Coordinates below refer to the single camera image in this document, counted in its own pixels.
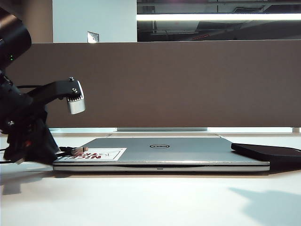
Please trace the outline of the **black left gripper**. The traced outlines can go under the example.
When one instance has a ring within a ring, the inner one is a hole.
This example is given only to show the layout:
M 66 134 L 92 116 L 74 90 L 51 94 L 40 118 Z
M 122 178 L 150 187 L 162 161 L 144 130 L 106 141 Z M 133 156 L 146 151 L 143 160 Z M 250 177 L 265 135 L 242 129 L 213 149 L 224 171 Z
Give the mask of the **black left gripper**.
M 7 162 L 57 159 L 59 147 L 46 125 L 45 104 L 36 100 L 47 85 L 31 87 L 23 93 L 7 77 L 0 79 L 0 130 L 8 136 L 3 156 Z

